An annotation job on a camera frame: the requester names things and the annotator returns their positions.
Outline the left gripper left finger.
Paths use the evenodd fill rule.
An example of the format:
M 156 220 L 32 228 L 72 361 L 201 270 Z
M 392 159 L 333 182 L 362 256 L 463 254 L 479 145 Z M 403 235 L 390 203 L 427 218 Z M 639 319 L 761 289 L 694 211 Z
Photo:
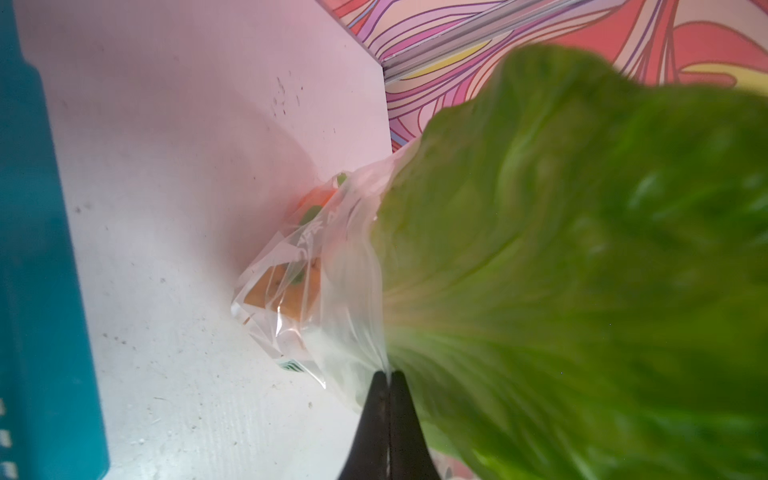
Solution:
M 389 478 L 390 390 L 384 372 L 373 375 L 358 427 L 339 480 Z

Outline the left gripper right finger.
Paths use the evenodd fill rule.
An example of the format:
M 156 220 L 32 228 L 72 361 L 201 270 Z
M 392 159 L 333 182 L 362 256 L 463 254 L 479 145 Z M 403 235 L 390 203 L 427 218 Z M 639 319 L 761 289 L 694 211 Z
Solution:
M 389 387 L 389 478 L 440 480 L 401 371 L 392 373 Z

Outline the clear zip top bag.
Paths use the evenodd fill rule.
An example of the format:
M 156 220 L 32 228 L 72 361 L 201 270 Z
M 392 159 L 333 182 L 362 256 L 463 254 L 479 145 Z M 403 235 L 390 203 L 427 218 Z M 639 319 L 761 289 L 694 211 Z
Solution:
M 342 171 L 321 185 L 338 190 L 323 206 L 296 208 L 239 277 L 231 312 L 282 369 L 305 373 L 361 410 L 371 379 L 387 371 L 382 267 L 371 244 L 378 210 L 396 174 L 419 147 L 412 141 L 389 157 Z M 245 303 L 272 266 L 287 263 L 289 279 L 302 263 L 321 261 L 321 287 L 303 321 Z

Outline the orange carrot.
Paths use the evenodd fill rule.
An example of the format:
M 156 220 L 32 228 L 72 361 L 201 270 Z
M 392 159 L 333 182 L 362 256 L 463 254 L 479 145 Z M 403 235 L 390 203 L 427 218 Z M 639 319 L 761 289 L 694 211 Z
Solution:
M 287 263 L 268 268 L 246 294 L 245 303 L 295 321 L 307 318 L 320 293 L 321 261 L 302 263 L 291 279 L 288 268 Z

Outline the green lettuce leaf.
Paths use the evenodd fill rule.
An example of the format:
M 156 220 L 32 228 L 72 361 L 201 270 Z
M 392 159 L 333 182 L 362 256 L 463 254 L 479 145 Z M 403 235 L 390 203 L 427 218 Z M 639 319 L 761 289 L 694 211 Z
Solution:
M 479 477 L 766 477 L 764 96 L 514 49 L 371 241 L 390 361 Z

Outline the small orange pumpkin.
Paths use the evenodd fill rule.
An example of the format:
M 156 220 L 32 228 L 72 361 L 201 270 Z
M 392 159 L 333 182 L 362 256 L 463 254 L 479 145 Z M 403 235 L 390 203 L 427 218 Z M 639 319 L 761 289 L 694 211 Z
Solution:
M 297 210 L 299 212 L 305 212 L 311 207 L 323 207 L 334 196 L 337 190 L 338 188 L 333 185 L 320 185 L 315 187 L 300 200 Z

